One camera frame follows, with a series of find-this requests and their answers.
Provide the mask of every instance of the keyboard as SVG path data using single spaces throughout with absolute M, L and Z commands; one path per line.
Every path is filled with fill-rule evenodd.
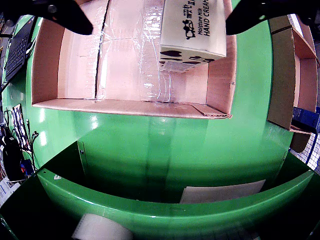
M 35 24 L 36 18 L 32 16 L 31 19 L 12 38 L 5 65 L 5 82 L 3 82 L 2 85 L 8 85 L 16 73 L 24 66 L 26 62 L 27 47 L 30 44 Z
M 13 70 L 15 70 L 17 67 L 24 63 L 27 44 L 28 37 L 25 36 L 21 40 L 19 45 L 12 52 L 10 52 L 8 56 L 8 61 L 6 62 L 5 66 L 7 75 L 9 75 Z

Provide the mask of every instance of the cardboard box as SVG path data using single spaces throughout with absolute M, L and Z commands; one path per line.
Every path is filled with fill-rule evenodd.
M 160 41 L 160 69 L 184 73 L 226 57 L 223 0 L 166 0 Z
M 81 8 L 96 33 L 91 36 L 43 20 L 33 55 L 32 105 L 121 115 L 230 118 L 236 83 L 236 37 L 228 36 L 224 59 L 182 74 L 160 74 L 155 57 L 159 37 L 146 25 L 161 20 L 163 2 L 144 1 L 139 7 L 142 14 L 132 11 L 128 19 L 117 9 L 122 8 L 124 13 L 126 8 L 133 8 L 130 4 L 126 0 L 111 1 L 103 24 L 108 0 L 83 3 Z M 228 16 L 231 1 L 225 0 L 224 4 Z M 167 86 L 169 97 L 160 94 Z
M 299 18 L 298 21 L 303 36 L 292 27 L 287 16 L 269 20 L 273 45 L 273 78 L 267 116 L 268 121 L 294 132 L 291 148 L 296 152 L 305 148 L 306 139 L 311 133 L 292 125 L 293 108 L 315 113 L 318 95 L 317 57 L 313 38 L 309 27 L 301 23 Z

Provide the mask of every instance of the black cable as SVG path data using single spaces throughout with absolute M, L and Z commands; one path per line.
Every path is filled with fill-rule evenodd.
M 32 165 L 33 165 L 33 170 L 36 171 L 36 165 L 35 165 L 35 153 L 34 153 L 34 143 L 36 138 L 39 136 L 39 133 L 34 131 L 31 136 L 31 158 L 32 158 Z
M 28 128 L 28 137 L 29 137 L 29 141 L 31 141 L 31 138 L 30 138 L 30 122 L 29 122 L 29 119 L 25 120 L 26 121 L 26 126 Z

